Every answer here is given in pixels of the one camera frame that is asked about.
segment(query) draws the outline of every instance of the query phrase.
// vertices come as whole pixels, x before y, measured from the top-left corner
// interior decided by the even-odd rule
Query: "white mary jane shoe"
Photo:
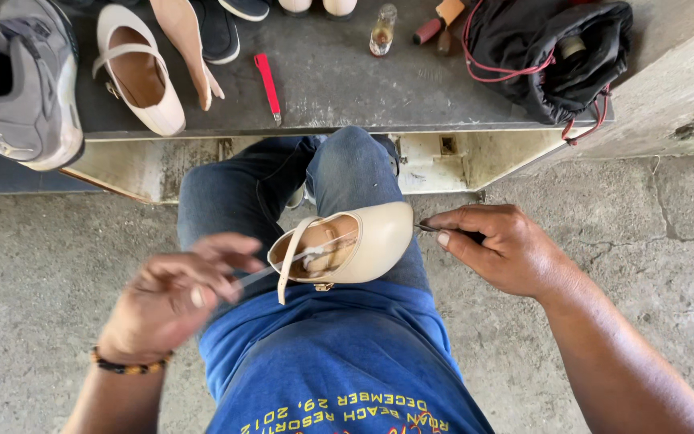
[[[130,9],[107,5],[98,17],[97,34],[100,56],[92,65],[93,78],[105,66],[111,76],[106,88],[151,131],[165,137],[183,131],[184,109],[147,25]]]
[[[288,279],[315,283],[317,291],[328,291],[334,283],[363,283],[381,277],[403,256],[413,227],[414,212],[406,202],[304,219],[296,229],[285,232],[267,254],[280,273],[278,302],[285,304]],[[332,240],[336,241],[313,249]],[[307,248],[312,250],[312,259],[306,256],[293,262]]]

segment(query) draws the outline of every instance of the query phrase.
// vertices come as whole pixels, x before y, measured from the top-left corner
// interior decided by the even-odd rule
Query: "fingernail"
[[[195,285],[189,295],[191,296],[192,304],[195,307],[200,308],[205,306],[205,300],[203,300],[202,297],[202,287],[200,287],[200,285]]]
[[[443,247],[446,247],[449,245],[449,234],[446,232],[438,232],[438,238],[437,238],[438,244],[440,244]]]

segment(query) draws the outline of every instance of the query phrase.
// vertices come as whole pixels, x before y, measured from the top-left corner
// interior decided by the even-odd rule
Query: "glass bottle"
[[[376,20],[376,25],[374,25],[374,29],[371,31],[371,42],[369,42],[371,54],[381,57],[390,51],[396,18],[398,18],[398,9],[396,9],[395,5],[391,3],[382,5],[380,18]]]

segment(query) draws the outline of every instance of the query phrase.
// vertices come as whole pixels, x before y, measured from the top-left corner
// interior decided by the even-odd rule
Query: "red tool handle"
[[[272,81],[272,72],[269,70],[269,62],[267,62],[266,54],[257,54],[253,56],[256,67],[261,71],[261,79],[264,80],[264,88],[267,91],[267,99],[272,113],[280,113],[280,104],[278,104],[278,93],[275,91],[275,82]]]

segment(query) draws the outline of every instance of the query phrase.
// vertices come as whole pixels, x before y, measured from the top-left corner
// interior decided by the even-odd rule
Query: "workbench top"
[[[425,45],[412,44],[414,31],[435,16],[437,0],[397,2],[398,22],[390,52],[380,59],[373,57],[369,36],[381,4],[359,0],[347,22],[328,20],[318,0],[306,18],[284,15],[277,2],[260,23],[236,18],[240,55],[227,65],[208,65],[226,99],[214,99],[207,112],[200,109],[187,66],[159,29],[149,3],[144,1],[133,11],[149,25],[165,58],[187,118],[184,137],[330,133],[346,125],[371,132],[549,128],[533,122],[522,108],[468,75],[457,41],[464,16],[453,26],[449,57],[436,55],[437,37]],[[106,90],[105,70],[92,79],[100,6],[65,10],[79,40],[76,99],[86,138],[159,137]],[[275,126],[254,64],[258,53],[269,58],[282,109],[280,127]],[[577,125],[592,125],[592,119],[581,117]]]

